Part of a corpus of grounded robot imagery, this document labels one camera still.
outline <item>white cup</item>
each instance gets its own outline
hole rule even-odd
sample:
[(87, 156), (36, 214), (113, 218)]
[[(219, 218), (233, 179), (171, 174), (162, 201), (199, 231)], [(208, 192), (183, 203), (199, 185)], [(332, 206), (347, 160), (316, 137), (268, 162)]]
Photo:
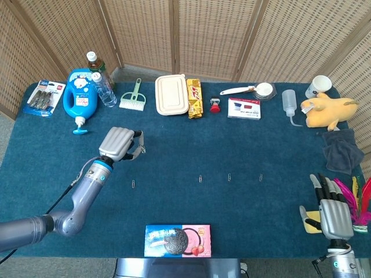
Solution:
[(330, 90), (332, 87), (332, 82), (330, 78), (324, 75), (317, 75), (309, 88), (305, 91), (305, 96), (307, 98), (316, 97), (318, 93), (324, 93)]

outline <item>blue detergent bottle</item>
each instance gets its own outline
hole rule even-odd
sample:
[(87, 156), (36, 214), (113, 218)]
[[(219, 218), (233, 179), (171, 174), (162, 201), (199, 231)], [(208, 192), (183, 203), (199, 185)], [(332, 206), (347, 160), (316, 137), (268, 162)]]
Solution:
[(63, 95), (63, 107), (69, 116), (75, 119), (77, 129), (73, 134), (85, 134), (81, 126), (97, 109), (98, 92), (93, 86), (92, 73), (88, 68), (74, 69), (67, 81)]

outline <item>floor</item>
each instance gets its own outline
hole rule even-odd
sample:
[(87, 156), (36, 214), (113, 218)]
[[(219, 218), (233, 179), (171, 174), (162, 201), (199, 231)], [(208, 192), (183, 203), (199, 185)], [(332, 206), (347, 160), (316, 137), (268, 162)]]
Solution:
[[(154, 81), (166, 72), (126, 66), (114, 72), (117, 82), (134, 82), (141, 77), (142, 82)], [(201, 79), (204, 82), (220, 82), (213, 79)], [(0, 165), (8, 146), (13, 122), (0, 114)], [(318, 255), (323, 255), (323, 250), (318, 250)], [(250, 278), (316, 278), (318, 277), (311, 259), (246, 259)], [(0, 278), (94, 278), (112, 277), (115, 268), (115, 258), (10, 258), (0, 266)], [(332, 277), (329, 262), (320, 265), (323, 276)]]

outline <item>cloth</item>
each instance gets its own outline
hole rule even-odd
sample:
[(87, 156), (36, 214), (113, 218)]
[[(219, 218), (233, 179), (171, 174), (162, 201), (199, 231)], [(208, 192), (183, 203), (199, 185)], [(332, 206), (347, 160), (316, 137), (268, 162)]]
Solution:
[[(0, 169), (1, 222), (45, 213), (85, 162), (99, 155), (113, 126), (142, 130), (146, 153), (114, 164), (79, 234), (51, 233), (16, 254), (140, 258), (150, 224), (210, 224), (214, 258), (314, 258), (325, 252), (329, 242), (305, 232), (299, 205), (318, 209), (310, 174), (338, 177), (349, 185), (350, 176), (326, 169), (319, 135), (325, 128), (294, 127), (282, 109), (284, 90), (295, 90), (299, 104), (309, 84), (276, 83), (277, 96), (261, 102), (260, 120), (228, 118), (229, 96), (220, 96), (220, 113), (209, 112), (211, 97), (253, 84), (202, 82), (205, 113), (188, 119), (187, 114), (157, 113), (155, 84), (144, 82), (139, 88), (147, 98), (143, 112), (99, 101), (83, 126), (89, 132), (81, 136), (73, 135), (75, 120), (62, 102), (49, 119), (20, 110)], [(22, 105), (35, 86), (27, 89)], [(134, 82), (116, 86), (120, 98), (133, 91)], [(329, 95), (339, 97), (334, 88)], [(251, 93), (235, 96), (254, 99)], [(296, 111), (296, 123), (303, 125), (305, 119)], [(339, 127), (348, 128), (346, 122)], [(363, 178), (360, 167), (353, 173)], [(72, 209), (74, 190), (55, 211)], [(350, 240), (357, 257), (371, 257), (370, 235)]]
[(327, 169), (350, 175), (365, 154), (358, 149), (353, 129), (343, 129), (323, 133), (326, 147), (323, 153), (327, 159)]

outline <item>metal robotic arm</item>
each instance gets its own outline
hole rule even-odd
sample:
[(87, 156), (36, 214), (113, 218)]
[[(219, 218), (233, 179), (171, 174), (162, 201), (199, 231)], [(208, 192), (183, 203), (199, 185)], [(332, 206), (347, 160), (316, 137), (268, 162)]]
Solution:
[(320, 175), (320, 181), (310, 175), (319, 205), (321, 223), (310, 219), (303, 206), (300, 206), (300, 215), (303, 222), (322, 230), (330, 240), (328, 254), (314, 260), (317, 273), (322, 277), (317, 264), (326, 258), (331, 260), (334, 278), (359, 278), (359, 270), (354, 252), (347, 243), (353, 237), (353, 228), (348, 204), (340, 188), (334, 181)]
[[(139, 146), (133, 153), (127, 153), (134, 145), (135, 137), (139, 138)], [(73, 210), (0, 223), (0, 252), (40, 242), (49, 232), (63, 236), (76, 235), (82, 229), (86, 214), (113, 171), (113, 164), (123, 159), (136, 159), (143, 152), (145, 149), (142, 131), (113, 127), (99, 147), (100, 157), (91, 159), (94, 160), (93, 164), (72, 195)], [(83, 169), (70, 185), (71, 188), (81, 178), (82, 173)]]

